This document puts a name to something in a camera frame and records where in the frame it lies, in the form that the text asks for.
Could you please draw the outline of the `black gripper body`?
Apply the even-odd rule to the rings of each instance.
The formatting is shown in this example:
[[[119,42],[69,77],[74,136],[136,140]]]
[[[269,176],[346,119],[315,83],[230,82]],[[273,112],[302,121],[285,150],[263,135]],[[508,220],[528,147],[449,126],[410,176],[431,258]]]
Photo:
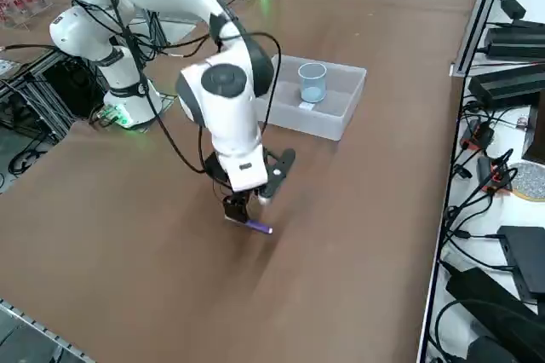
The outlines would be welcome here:
[[[258,193],[256,188],[238,192],[229,191],[228,194],[223,197],[222,202],[228,204],[247,204],[256,193]]]

